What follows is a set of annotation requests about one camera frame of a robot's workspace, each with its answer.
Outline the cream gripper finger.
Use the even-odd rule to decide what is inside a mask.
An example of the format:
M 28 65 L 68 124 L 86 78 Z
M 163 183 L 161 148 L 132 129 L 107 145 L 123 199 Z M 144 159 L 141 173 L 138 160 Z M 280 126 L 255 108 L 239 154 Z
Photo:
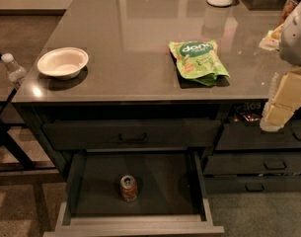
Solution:
M 301 67 L 292 66 L 283 75 L 275 73 L 269 86 L 268 100 L 263 108 L 261 130 L 279 131 L 300 107 Z

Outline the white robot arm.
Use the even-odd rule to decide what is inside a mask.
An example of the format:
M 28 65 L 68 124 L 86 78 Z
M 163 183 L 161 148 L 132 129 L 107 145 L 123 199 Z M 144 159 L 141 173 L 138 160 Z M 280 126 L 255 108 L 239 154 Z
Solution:
M 260 48 L 279 50 L 280 58 L 291 64 L 282 76 L 273 75 L 260 121 L 262 130 L 276 132 L 301 107 L 301 2 L 282 25 L 267 33 Z

